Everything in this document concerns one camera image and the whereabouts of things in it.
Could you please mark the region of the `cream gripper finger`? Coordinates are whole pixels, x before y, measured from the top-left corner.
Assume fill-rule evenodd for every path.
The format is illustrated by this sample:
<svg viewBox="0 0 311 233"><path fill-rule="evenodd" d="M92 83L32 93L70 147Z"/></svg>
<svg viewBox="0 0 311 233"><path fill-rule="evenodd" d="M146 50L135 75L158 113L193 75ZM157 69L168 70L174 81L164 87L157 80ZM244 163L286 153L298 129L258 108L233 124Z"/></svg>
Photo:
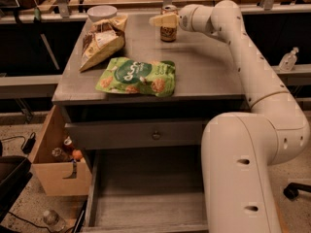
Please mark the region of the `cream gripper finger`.
<svg viewBox="0 0 311 233"><path fill-rule="evenodd" d="M149 24L156 27L175 28L179 24L179 17L176 14L164 14L151 17Z"/></svg>

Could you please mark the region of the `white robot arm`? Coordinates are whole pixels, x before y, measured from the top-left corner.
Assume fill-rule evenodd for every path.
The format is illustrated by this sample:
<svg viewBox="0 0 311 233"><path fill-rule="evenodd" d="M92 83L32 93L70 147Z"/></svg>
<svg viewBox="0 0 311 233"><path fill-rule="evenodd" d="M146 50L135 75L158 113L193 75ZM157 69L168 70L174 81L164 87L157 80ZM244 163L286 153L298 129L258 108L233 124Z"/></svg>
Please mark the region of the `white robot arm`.
<svg viewBox="0 0 311 233"><path fill-rule="evenodd" d="M310 136L293 96L248 36L240 8L187 5L152 17L153 26L180 26L227 44L247 113L225 113L206 125L201 167L209 233L282 233L268 168L297 157Z"/></svg>

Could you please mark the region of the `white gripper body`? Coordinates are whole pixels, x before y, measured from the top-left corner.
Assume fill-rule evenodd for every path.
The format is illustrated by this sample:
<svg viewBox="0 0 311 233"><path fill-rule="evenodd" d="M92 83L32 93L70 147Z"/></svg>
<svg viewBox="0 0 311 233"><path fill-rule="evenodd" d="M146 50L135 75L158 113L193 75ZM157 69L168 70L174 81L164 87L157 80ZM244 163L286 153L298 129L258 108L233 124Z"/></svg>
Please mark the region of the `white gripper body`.
<svg viewBox="0 0 311 233"><path fill-rule="evenodd" d="M179 25L189 32L200 32L212 35L214 27L211 22L213 7L190 4L179 11Z"/></svg>

